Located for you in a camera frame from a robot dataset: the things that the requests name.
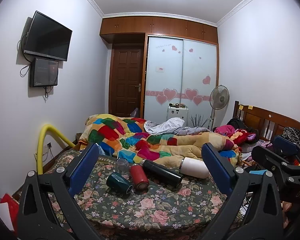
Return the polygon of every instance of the red can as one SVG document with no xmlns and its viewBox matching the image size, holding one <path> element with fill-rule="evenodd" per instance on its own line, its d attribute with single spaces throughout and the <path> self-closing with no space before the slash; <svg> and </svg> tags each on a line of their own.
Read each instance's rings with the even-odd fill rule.
<svg viewBox="0 0 300 240">
<path fill-rule="evenodd" d="M 149 180 L 139 164 L 135 163 L 131 165 L 130 174 L 136 189 L 144 190 L 149 186 Z"/>
</svg>

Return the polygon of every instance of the wall-mounted tv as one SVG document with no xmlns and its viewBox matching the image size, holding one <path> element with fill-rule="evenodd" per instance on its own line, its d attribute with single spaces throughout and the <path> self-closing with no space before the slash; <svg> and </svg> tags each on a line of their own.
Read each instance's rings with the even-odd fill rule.
<svg viewBox="0 0 300 240">
<path fill-rule="evenodd" d="M 71 34 L 67 27 L 36 11 L 24 53 L 67 61 Z"/>
</svg>

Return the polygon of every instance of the green tumbler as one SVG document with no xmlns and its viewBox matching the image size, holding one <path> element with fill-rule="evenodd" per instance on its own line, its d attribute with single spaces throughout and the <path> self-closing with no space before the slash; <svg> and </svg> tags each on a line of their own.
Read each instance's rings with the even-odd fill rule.
<svg viewBox="0 0 300 240">
<path fill-rule="evenodd" d="M 110 174 L 106 184 L 112 190 L 123 194 L 129 194 L 130 191 L 132 190 L 132 184 L 117 172 L 113 172 Z"/>
</svg>

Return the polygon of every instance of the wooden headboard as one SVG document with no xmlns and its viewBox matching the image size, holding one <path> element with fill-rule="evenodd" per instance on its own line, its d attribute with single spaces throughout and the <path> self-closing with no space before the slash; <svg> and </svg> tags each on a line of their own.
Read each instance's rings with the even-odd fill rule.
<svg viewBox="0 0 300 240">
<path fill-rule="evenodd" d="M 234 103 L 233 117 L 239 117 L 246 126 L 258 130 L 260 139 L 272 140 L 276 135 L 281 135 L 285 127 L 294 127 L 300 130 L 300 122 L 255 106 L 240 105 Z"/>
</svg>

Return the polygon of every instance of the frosted glass door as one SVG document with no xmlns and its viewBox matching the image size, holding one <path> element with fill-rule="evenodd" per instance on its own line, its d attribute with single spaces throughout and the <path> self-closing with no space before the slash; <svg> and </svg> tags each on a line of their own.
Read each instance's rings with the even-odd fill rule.
<svg viewBox="0 0 300 240">
<path fill-rule="evenodd" d="M 183 40 L 149 38 L 144 119 L 163 123 L 169 103 L 180 102 L 182 61 Z"/>
<path fill-rule="evenodd" d="M 216 87 L 217 47 L 214 45 L 184 40 L 182 97 L 181 103 L 189 108 L 188 126 L 192 126 L 191 116 L 201 120 L 207 127 L 210 121 L 210 94 Z"/>
</svg>

